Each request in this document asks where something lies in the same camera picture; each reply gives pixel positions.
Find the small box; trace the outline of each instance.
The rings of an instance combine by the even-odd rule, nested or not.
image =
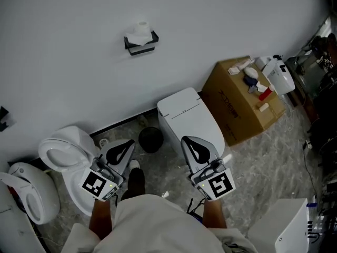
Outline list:
[[[272,92],[264,101],[259,100],[258,91],[249,93],[244,83],[244,73],[229,75],[229,68],[249,58],[241,57],[217,62],[210,77],[202,88],[202,100],[212,113],[229,146],[243,142],[260,134],[275,123],[285,112],[285,107],[276,92]],[[256,65],[258,81],[264,86],[269,82]],[[268,103],[269,108],[260,111]]]

